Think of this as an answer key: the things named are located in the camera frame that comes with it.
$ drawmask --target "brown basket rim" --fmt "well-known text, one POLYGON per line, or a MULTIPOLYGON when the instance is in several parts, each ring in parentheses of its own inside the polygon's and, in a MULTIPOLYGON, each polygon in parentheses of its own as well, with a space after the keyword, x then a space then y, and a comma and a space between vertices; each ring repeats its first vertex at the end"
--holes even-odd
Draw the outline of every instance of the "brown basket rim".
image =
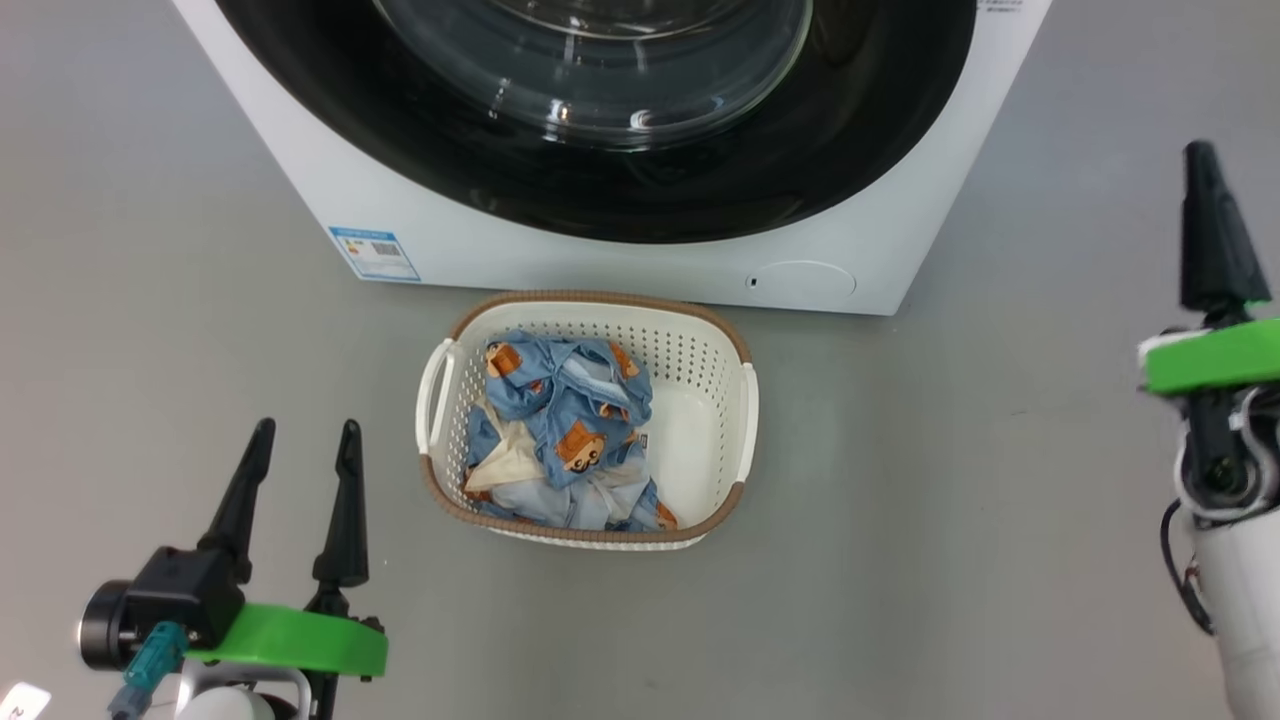
MULTIPOLYGON (((517 292, 504 292, 495 295, 480 302, 472 307, 466 315, 458 320, 458 324, 453 327, 449 340, 457 340, 467 325, 472 320, 479 318, 486 310, 497 307, 499 305, 512 305, 517 302, 600 302, 608 305, 632 305, 636 307, 646 307, 650 310, 664 310, 668 313, 680 313, 684 315, 692 315, 701 320, 716 325, 721 332, 723 332, 730 342, 733 343, 735 350, 737 350, 739 359, 742 363, 751 361, 751 354, 746 347, 746 342, 742 336, 737 333, 733 325, 728 324, 727 320, 721 318, 717 313, 708 310, 700 305, 691 305, 689 302, 676 302, 672 300, 660 300, 657 297, 645 297, 641 295, 623 295, 616 292, 593 292, 593 291, 517 291, 517 292)), ((585 543, 609 543, 609 544, 644 544, 644 543, 675 543, 685 542, 694 538, 699 538, 712 532, 717 525, 724 521, 726 518, 737 507, 739 501, 742 497, 744 484, 741 480, 735 482, 730 489, 728 496, 716 512, 707 518, 701 523, 692 525, 690 528, 681 528, 678 530, 668 530, 660 533, 617 533, 608 530, 573 530, 568 528, 544 528, 540 525, 531 525, 527 523, 516 523, 513 520, 502 520, 498 518, 489 518, 488 515, 481 515, 470 507, 463 507, 454 502, 448 495, 445 495, 444 488, 440 487, 439 479, 435 477, 435 468, 431 464, 431 457, 428 455, 419 455, 419 465, 422 470, 422 480, 426 484, 426 489, 430 491, 431 497, 435 498, 436 505, 444 509, 445 512, 462 520, 463 523, 470 523, 472 525, 479 525, 481 528, 489 528, 494 530, 504 530, 508 533, 525 536, 530 538, 547 538, 553 541, 570 541, 570 542, 585 542, 585 543)))

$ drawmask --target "black cable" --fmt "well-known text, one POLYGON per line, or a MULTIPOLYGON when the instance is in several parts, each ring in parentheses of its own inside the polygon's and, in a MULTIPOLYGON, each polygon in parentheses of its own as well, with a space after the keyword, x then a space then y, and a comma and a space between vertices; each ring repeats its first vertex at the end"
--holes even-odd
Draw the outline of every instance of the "black cable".
POLYGON ((1183 501, 1175 500, 1165 509, 1165 516, 1160 520, 1160 552, 1165 557, 1165 569, 1169 570, 1169 579, 1172 580, 1174 589, 1178 591, 1178 597, 1183 598, 1183 606, 1187 607, 1188 615, 1192 616, 1192 620, 1196 621, 1196 625, 1206 635, 1212 635, 1213 620, 1208 616, 1208 611, 1204 610, 1204 605, 1201 603, 1196 585, 1192 584, 1190 579, 1184 579, 1178 573, 1178 566, 1174 565, 1174 550, 1169 546, 1169 525, 1174 520, 1174 514, 1181 506, 1183 501))

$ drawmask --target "teal connector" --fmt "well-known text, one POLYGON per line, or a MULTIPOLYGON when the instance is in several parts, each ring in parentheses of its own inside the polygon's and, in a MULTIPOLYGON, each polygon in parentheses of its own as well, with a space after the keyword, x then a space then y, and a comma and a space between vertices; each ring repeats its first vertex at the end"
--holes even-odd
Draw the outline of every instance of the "teal connector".
POLYGON ((182 665, 189 647, 182 625, 169 621, 157 624, 124 669, 124 687, 106 706, 111 720, 141 720, 151 707, 151 696, 160 687, 160 680, 182 665))

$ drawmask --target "robotic arm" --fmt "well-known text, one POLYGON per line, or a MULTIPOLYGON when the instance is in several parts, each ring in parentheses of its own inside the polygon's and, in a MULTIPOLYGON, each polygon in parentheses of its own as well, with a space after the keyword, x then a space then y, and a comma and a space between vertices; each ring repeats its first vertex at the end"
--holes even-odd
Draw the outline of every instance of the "robotic arm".
POLYGON ((77 633, 95 670, 124 670, 111 720, 138 720, 160 680, 182 671, 178 720, 330 720, 340 675, 369 682, 387 667, 376 618, 348 616, 340 588, 369 582, 360 425, 338 446, 338 496, 312 566, 316 594, 303 610, 246 603, 257 488, 266 478, 275 421, 257 424, 209 532, 196 550, 161 547, 133 580, 108 580, 90 598, 77 633), (253 692, 283 682, 297 698, 253 692))
POLYGON ((1183 603, 1217 639, 1236 720, 1280 717, 1280 320, 1254 320, 1271 300, 1239 208, 1213 147, 1187 146, 1181 304, 1199 329, 1175 329, 1139 347, 1146 391, 1183 418, 1174 462, 1178 493, 1161 544, 1183 603), (1179 575, 1169 530, 1179 509, 1194 559, 1179 575), (1201 598, 1210 606, 1204 609, 1201 598))

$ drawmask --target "washing machine door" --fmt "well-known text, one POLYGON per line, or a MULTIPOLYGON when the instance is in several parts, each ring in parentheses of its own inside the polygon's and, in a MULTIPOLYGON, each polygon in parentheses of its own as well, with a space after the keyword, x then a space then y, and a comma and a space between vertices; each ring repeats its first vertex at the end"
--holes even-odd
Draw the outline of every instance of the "washing machine door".
POLYGON ((974 0, 218 0, 273 76, 404 177, 526 225, 699 242, 897 163, 974 0))

